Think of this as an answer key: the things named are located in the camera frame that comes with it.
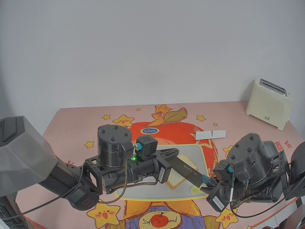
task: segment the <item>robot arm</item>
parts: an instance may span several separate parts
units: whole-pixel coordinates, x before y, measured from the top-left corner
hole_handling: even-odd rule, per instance
[[[0,120],[0,218],[10,228],[30,228],[23,216],[18,216],[15,198],[19,190],[36,183],[68,200],[73,208],[88,210],[99,202],[103,191],[112,193],[125,181],[138,183],[153,176],[156,183],[166,182],[171,170],[169,161],[179,150],[156,150],[158,141],[145,135],[138,137],[134,154],[131,138],[131,132],[124,127],[99,127],[98,155],[76,167],[55,156],[50,144],[24,116]]]

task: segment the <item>black cable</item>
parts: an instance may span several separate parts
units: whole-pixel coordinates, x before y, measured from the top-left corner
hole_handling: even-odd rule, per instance
[[[16,215],[16,216],[11,216],[11,217],[6,217],[6,218],[0,218],[0,219],[2,219],[2,220],[11,220],[11,219],[17,218],[17,217],[19,217],[19,216],[23,216],[23,215],[25,215],[25,214],[28,214],[28,213],[30,213],[30,212],[33,212],[33,211],[35,211],[35,210],[41,208],[41,207],[44,207],[44,206],[46,206],[46,205],[48,205],[48,204],[50,204],[50,203],[52,203],[52,202],[58,200],[59,198],[64,198],[64,197],[70,195],[70,193],[74,192],[74,190],[77,189],[77,188],[80,186],[80,181],[81,181],[81,178],[82,178],[82,175],[83,175],[83,172],[84,172],[84,164],[85,164],[85,163],[83,163],[83,165],[82,165],[82,167],[81,167],[81,176],[80,176],[79,180],[77,180],[78,183],[77,183],[73,188],[71,188],[69,191],[67,191],[67,192],[65,192],[65,193],[63,193],[63,194],[61,194],[60,196],[58,196],[58,197],[56,197],[56,198],[54,198],[54,199],[52,199],[52,200],[50,200],[50,201],[48,201],[48,202],[46,202],[46,203],[44,203],[44,204],[41,204],[41,205],[39,205],[39,206],[37,206],[37,207],[35,207],[35,208],[32,208],[32,209],[30,209],[30,210],[28,210],[28,211],[26,211],[26,212],[23,212],[23,213],[18,214],[18,215]]]
[[[232,204],[232,207],[234,209],[234,207],[237,205],[238,201],[241,200],[241,198],[243,197],[243,195],[246,193],[246,190],[248,188],[249,185],[249,180],[247,180],[246,186],[244,187],[244,190],[242,191],[242,194],[239,196],[239,198],[237,200],[235,200],[235,202]]]
[[[124,183],[124,188],[123,188],[123,191],[122,191],[121,195],[118,196],[116,199],[111,200],[111,201],[106,201],[106,202],[98,201],[97,202],[98,204],[112,204],[112,203],[118,201],[121,197],[123,197],[123,195],[126,191],[126,188],[127,188],[127,163],[128,163],[128,159],[125,160],[125,183]]]
[[[303,178],[301,179],[300,183],[302,183],[302,182],[304,181],[304,179],[305,179],[305,176],[303,176]],[[291,193],[293,193],[293,192],[296,190],[296,188],[297,188],[297,186],[295,186],[287,196],[289,196]],[[258,214],[252,215],[252,216],[240,216],[240,215],[236,214],[236,213],[233,211],[234,208],[232,208],[232,203],[231,203],[231,202],[230,202],[230,209],[231,209],[232,213],[233,213],[235,216],[237,216],[237,217],[240,217],[240,218],[252,218],[252,217],[259,216],[259,215],[261,215],[261,214],[263,214],[263,213],[269,211],[270,209],[274,208],[276,205],[278,205],[280,202],[282,202],[282,201],[284,201],[284,200],[285,200],[285,197],[282,198],[280,201],[278,201],[276,204],[272,205],[270,208],[268,208],[268,209],[266,209],[266,210],[264,210],[263,212],[260,212],[260,213],[258,213]]]
[[[262,211],[262,212],[260,212],[260,213],[258,213],[258,214],[252,215],[252,216],[240,216],[240,215],[236,214],[236,213],[233,211],[233,208],[231,208],[231,205],[232,205],[231,202],[230,202],[230,209],[231,209],[232,213],[233,213],[235,216],[237,216],[237,217],[240,217],[240,218],[251,218],[251,217],[259,216],[259,215],[261,215],[261,214],[263,214],[263,213],[269,211],[270,209],[276,207],[276,205],[278,205],[280,202],[282,202],[282,201],[284,201],[284,200],[285,200],[285,198],[281,199],[281,200],[278,201],[276,204],[272,205],[270,208],[268,208],[268,209],[266,209],[266,210],[264,210],[264,211]]]

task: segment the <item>label sticker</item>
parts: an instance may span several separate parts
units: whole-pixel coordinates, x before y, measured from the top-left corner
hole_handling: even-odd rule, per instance
[[[213,201],[218,206],[218,208],[220,208],[221,210],[224,209],[224,205],[222,204],[222,202],[220,202],[220,200],[216,196],[213,198]]]
[[[161,182],[162,181],[162,178],[164,176],[164,173],[165,173],[165,169],[163,167],[161,167],[161,171],[160,171],[160,175],[158,177],[158,181]]]

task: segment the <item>white wall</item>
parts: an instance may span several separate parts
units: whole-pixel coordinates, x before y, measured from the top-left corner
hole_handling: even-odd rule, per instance
[[[305,0],[0,0],[0,115],[43,133],[60,108],[248,100],[258,77],[297,98]]]

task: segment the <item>cartoon star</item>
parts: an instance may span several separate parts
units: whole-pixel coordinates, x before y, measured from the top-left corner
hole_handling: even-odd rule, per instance
[[[215,219],[215,221],[222,223],[223,229],[226,229],[231,223],[238,222],[238,219],[232,213],[232,211],[225,208],[224,211],[221,212],[220,215]]]
[[[110,115],[104,115],[103,117],[102,117],[102,119],[104,119],[104,120],[108,120],[108,119],[110,119]]]
[[[86,146],[87,148],[90,148],[90,147],[94,147],[93,144],[94,144],[94,142],[87,141],[87,143],[84,146]]]
[[[206,120],[206,118],[204,118],[203,115],[197,115],[197,119],[196,120],[200,120],[201,122]]]
[[[162,114],[166,114],[167,112],[173,110],[173,109],[167,107],[165,104],[163,104],[161,106],[155,106],[155,109],[156,109],[156,113],[162,112]]]
[[[226,153],[226,158],[227,158],[228,153],[230,152],[230,150],[231,150],[232,147],[233,147],[233,145],[230,145],[229,147],[223,148],[223,149],[222,149],[222,150],[225,151],[225,153]]]
[[[117,125],[120,126],[132,126],[132,121],[134,118],[129,118],[126,115],[122,114],[120,118],[116,119],[113,121],[113,123],[116,123]]]
[[[95,219],[96,228],[102,228],[107,223],[118,225],[119,220],[116,215],[120,209],[120,206],[96,204],[93,209],[87,212],[87,216]]]

